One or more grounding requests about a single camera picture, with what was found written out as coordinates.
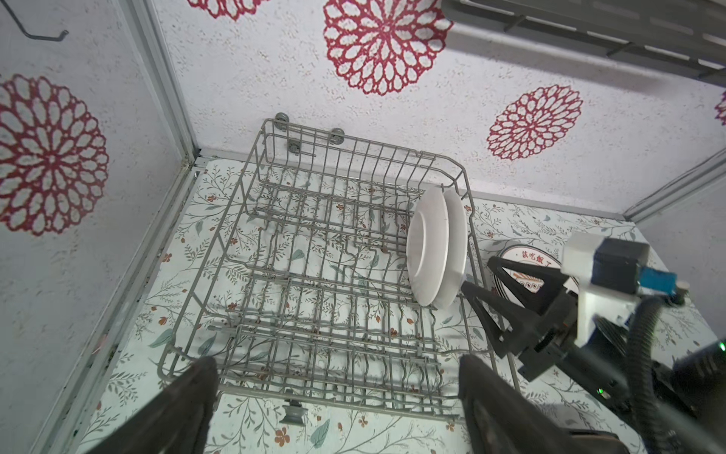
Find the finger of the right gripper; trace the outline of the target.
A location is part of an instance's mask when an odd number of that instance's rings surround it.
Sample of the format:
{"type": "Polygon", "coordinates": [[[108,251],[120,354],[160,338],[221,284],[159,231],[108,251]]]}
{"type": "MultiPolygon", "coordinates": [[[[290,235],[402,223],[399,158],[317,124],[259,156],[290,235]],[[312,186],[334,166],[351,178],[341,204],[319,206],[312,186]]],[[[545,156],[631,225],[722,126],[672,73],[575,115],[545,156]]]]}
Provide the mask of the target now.
{"type": "Polygon", "coordinates": [[[502,257],[490,257],[487,267],[492,272],[502,296],[507,296],[509,292],[513,303],[519,303],[538,315],[544,315],[548,311],[569,279],[558,268],[516,262],[502,257]],[[534,280],[540,286],[534,291],[518,280],[522,277],[526,277],[527,281],[534,280]]]}
{"type": "Polygon", "coordinates": [[[532,292],[517,281],[513,285],[512,292],[519,292],[520,305],[471,281],[461,285],[464,298],[500,358],[509,354],[519,356],[545,336],[542,314],[545,288],[532,292]]]}

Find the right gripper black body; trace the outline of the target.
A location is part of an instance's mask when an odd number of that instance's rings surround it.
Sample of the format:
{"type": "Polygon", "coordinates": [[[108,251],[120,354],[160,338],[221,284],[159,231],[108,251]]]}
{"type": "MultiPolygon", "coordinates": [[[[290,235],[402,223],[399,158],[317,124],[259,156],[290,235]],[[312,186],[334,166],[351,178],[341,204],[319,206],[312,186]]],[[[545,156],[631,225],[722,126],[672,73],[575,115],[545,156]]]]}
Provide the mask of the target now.
{"type": "Polygon", "coordinates": [[[542,319],[544,333],[519,355],[518,373],[533,381],[560,362],[573,347],[577,336],[578,295],[564,289],[554,299],[542,319]]]}

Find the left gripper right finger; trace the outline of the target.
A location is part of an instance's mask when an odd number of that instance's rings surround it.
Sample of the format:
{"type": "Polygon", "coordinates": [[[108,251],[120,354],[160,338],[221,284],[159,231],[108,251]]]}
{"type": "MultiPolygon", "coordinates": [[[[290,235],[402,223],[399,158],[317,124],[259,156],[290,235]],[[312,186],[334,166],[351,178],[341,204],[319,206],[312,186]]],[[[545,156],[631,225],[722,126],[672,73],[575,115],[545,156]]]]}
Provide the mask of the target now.
{"type": "Polygon", "coordinates": [[[627,453],[605,431],[562,429],[475,355],[459,360],[459,400],[473,453],[627,453]]]}

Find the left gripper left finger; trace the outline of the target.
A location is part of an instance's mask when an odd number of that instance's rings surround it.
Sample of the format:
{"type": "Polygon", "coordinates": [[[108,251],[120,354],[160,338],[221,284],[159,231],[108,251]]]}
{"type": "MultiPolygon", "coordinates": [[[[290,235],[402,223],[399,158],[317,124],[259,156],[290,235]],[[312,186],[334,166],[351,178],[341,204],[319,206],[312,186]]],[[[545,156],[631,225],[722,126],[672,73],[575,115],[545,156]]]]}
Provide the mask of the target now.
{"type": "Polygon", "coordinates": [[[217,401],[219,373],[211,357],[195,361],[93,453],[202,453],[217,401]]]}

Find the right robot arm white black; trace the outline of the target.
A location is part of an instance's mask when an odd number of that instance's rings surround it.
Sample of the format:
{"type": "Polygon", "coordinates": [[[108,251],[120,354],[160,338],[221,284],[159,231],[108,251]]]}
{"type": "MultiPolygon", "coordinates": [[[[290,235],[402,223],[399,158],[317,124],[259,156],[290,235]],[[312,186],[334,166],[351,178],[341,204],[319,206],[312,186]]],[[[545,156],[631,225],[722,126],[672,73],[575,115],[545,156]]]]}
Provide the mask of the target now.
{"type": "MultiPolygon", "coordinates": [[[[650,453],[724,452],[724,341],[672,366],[652,357],[661,314],[684,304],[671,274],[645,267],[639,257],[604,253],[575,270],[501,257],[488,265],[514,301],[471,282],[461,290],[495,353],[516,355],[524,378],[561,369],[632,427],[650,453]]],[[[607,432],[559,427],[472,355],[459,362],[459,400],[478,453],[625,448],[607,432]]]]}

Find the grey slotted wall shelf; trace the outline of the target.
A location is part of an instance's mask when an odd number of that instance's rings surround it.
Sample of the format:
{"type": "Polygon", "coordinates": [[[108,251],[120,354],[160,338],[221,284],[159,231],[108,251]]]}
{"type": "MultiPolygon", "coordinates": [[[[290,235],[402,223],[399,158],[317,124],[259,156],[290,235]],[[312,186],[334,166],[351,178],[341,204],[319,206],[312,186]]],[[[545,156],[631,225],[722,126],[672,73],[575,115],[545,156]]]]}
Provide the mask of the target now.
{"type": "Polygon", "coordinates": [[[451,21],[722,87],[722,1],[444,1],[451,21]]]}

